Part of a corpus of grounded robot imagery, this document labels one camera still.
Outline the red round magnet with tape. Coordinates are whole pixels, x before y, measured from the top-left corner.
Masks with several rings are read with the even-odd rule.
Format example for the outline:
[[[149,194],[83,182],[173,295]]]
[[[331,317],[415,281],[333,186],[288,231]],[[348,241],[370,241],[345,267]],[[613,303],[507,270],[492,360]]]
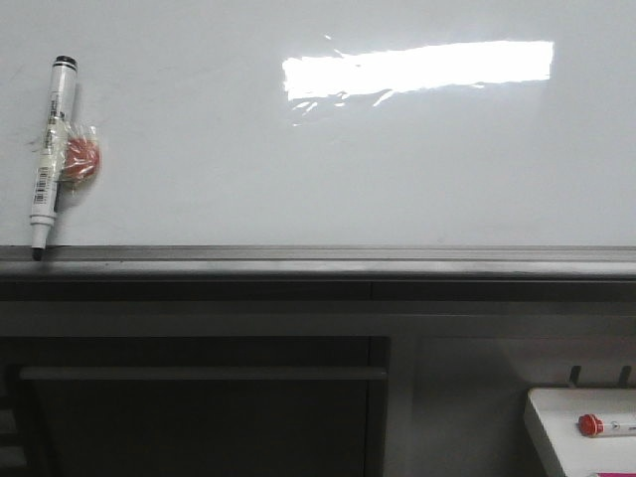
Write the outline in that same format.
[[[66,149],[59,181],[76,189],[92,181],[98,174],[101,149],[94,126],[67,124]]]

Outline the white black-tipped whiteboard marker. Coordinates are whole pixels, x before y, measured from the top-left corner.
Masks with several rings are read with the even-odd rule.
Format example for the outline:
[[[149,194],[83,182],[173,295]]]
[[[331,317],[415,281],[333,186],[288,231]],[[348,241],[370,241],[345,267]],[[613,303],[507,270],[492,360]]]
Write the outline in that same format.
[[[53,62],[49,87],[47,120],[36,171],[30,224],[32,259],[44,257],[57,218],[58,195],[77,93],[78,63],[69,56]]]

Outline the white whiteboard surface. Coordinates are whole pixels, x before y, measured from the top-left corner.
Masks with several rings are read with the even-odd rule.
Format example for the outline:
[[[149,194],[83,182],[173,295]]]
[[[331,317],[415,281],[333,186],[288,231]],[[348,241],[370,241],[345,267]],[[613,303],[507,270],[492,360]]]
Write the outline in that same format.
[[[631,1],[5,1],[5,244],[59,55],[102,154],[59,245],[635,242]]]

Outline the left black tray hook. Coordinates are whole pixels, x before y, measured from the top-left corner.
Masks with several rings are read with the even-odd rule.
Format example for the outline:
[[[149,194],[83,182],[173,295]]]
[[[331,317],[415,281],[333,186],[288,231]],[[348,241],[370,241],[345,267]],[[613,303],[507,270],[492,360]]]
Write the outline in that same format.
[[[569,377],[568,377],[568,382],[567,382],[567,385],[571,389],[576,389],[578,387],[580,372],[581,372],[580,365],[575,365],[571,367]]]

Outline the black tray hook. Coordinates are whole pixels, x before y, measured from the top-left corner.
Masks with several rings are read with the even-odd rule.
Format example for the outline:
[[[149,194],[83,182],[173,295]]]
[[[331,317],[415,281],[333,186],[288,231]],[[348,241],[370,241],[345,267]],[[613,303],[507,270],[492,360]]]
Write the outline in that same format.
[[[571,367],[569,377],[568,377],[568,382],[567,382],[567,385],[571,389],[576,389],[578,387],[580,372],[581,372],[580,365],[575,365]]]
[[[629,365],[623,366],[620,370],[617,385],[619,388],[627,389],[630,387],[630,376],[632,367]]]

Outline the white marker tray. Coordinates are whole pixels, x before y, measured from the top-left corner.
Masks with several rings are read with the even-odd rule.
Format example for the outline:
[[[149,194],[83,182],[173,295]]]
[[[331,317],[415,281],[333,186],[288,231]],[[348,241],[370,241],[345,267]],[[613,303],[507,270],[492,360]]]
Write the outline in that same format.
[[[585,414],[635,422],[633,389],[534,388],[524,422],[548,476],[598,476],[635,472],[635,436],[583,435]]]

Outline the dark cabinet panel with bar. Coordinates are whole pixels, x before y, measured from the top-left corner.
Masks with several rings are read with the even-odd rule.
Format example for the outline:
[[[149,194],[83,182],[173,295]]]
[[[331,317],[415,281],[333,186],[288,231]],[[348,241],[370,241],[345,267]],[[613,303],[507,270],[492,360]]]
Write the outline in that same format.
[[[1,342],[7,476],[378,476],[385,337]]]

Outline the red-capped white marker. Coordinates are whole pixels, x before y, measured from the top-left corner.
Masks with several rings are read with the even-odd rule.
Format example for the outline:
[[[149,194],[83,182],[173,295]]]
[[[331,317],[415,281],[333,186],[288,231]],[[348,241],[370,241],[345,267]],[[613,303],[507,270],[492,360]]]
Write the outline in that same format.
[[[588,413],[577,420],[577,428],[585,437],[629,437],[635,435],[634,413]]]

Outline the right black tray hook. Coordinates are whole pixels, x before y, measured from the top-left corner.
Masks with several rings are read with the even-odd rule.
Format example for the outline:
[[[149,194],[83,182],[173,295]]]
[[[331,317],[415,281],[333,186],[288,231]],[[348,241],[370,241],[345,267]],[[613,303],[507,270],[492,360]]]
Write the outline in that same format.
[[[630,387],[630,376],[632,367],[629,365],[623,366],[620,370],[617,385],[619,388],[627,389]]]

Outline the pink object in tray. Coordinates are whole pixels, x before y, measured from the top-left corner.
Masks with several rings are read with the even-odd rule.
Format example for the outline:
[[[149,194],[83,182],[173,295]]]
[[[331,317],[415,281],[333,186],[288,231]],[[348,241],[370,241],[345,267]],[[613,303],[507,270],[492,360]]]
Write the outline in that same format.
[[[610,471],[598,471],[593,472],[589,477],[636,477],[635,471],[623,471],[623,472],[610,472]]]

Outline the grey aluminium whiteboard frame rail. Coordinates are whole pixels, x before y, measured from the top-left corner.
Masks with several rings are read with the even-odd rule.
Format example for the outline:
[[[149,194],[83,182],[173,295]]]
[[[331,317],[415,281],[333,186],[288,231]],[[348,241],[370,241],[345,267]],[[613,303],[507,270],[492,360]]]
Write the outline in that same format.
[[[628,302],[631,246],[59,245],[1,250],[5,300]]]

